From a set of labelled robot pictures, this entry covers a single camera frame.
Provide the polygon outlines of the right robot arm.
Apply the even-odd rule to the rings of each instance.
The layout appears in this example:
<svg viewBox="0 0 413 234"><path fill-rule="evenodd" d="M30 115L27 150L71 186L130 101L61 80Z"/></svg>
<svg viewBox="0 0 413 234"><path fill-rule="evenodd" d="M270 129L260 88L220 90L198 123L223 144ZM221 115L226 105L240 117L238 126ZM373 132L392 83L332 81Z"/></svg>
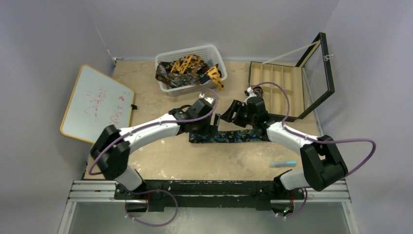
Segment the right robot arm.
<svg viewBox="0 0 413 234"><path fill-rule="evenodd" d="M298 154L302 168L287 171L275 178L274 194L286 198L293 189L312 188L322 191L348 175L348 168L330 136L294 135L280 119L268 113L261 97L245 102L234 100L221 119L240 127L251 125L263 140L283 145Z"/></svg>

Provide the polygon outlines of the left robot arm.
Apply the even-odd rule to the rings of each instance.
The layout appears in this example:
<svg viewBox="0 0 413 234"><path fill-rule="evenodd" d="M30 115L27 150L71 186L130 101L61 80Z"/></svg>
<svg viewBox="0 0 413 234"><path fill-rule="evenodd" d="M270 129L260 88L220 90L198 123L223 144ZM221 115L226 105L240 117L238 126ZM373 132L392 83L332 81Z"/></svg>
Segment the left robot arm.
<svg viewBox="0 0 413 234"><path fill-rule="evenodd" d="M210 133L218 127L220 116L216 114L214 125L211 115L217 107L217 99L201 97L192 105L174 108L163 116L127 128L109 125L104 128L91 148L94 159L89 174L94 175L97 166L107 180L115 180L126 187L132 199L140 199L145 194L144 179L128 165L129 156L139 148L182 133Z"/></svg>

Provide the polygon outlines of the navy blue shell pattern tie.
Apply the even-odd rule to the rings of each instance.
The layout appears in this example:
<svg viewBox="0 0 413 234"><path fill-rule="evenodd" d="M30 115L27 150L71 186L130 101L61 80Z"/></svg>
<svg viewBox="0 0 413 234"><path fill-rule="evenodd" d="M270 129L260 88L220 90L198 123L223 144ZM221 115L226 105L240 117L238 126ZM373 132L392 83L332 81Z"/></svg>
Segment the navy blue shell pattern tie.
<svg viewBox="0 0 413 234"><path fill-rule="evenodd" d="M242 143L253 141L265 141L257 135L253 129L218 131L215 136L204 136L200 134L189 134L189 143Z"/></svg>

